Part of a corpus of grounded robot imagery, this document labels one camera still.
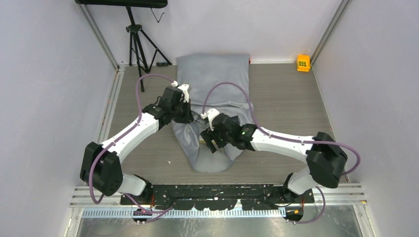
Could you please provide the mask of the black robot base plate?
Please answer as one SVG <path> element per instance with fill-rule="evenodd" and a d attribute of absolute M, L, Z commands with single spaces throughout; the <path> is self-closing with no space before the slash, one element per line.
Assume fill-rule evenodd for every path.
<path fill-rule="evenodd" d="M 287 199 L 282 187 L 272 184 L 147 185 L 139 196 L 123 195 L 122 205 L 153 205 L 157 210 L 274 210 L 288 204 L 314 203 L 312 190 Z"/>

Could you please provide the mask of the grey pillowcase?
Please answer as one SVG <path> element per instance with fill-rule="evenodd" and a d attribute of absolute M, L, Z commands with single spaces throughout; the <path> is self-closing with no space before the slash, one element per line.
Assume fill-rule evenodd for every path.
<path fill-rule="evenodd" d="M 189 84 L 191 111 L 189 124 L 172 122 L 172 128 L 195 172 L 223 172 L 233 165 L 242 151 L 226 145 L 211 153 L 201 143 L 200 133 L 209 127 L 200 116 L 215 108 L 220 113 L 237 117 L 239 123 L 253 123 L 246 97 L 249 95 L 249 54 L 197 53 L 177 57 L 176 80 Z"/>

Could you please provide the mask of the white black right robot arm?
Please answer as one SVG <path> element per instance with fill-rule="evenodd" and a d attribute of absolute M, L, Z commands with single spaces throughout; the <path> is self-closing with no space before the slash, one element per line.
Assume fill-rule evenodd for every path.
<path fill-rule="evenodd" d="M 331 189 L 339 185 L 347 155 L 326 133 L 301 137 L 263 131 L 255 124 L 241 125 L 235 117 L 215 109 L 202 113 L 201 118 L 209 123 L 201 137 L 212 153 L 231 145 L 239 150 L 272 152 L 305 163 L 304 169 L 287 176 L 281 188 L 287 202 L 296 202 L 302 194 L 318 185 Z"/>

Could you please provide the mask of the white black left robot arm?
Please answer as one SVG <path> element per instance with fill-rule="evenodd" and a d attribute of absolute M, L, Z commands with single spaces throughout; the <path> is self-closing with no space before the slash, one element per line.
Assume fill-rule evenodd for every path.
<path fill-rule="evenodd" d="M 127 193 L 139 204 L 147 204 L 152 196 L 146 187 L 147 181 L 136 175 L 123 174 L 121 164 L 134 148 L 164 126 L 173 121 L 193 122 L 190 90 L 188 84 L 166 87 L 157 104 L 143 108 L 139 117 L 117 135 L 100 144 L 89 143 L 85 148 L 80 179 L 105 196 Z"/>

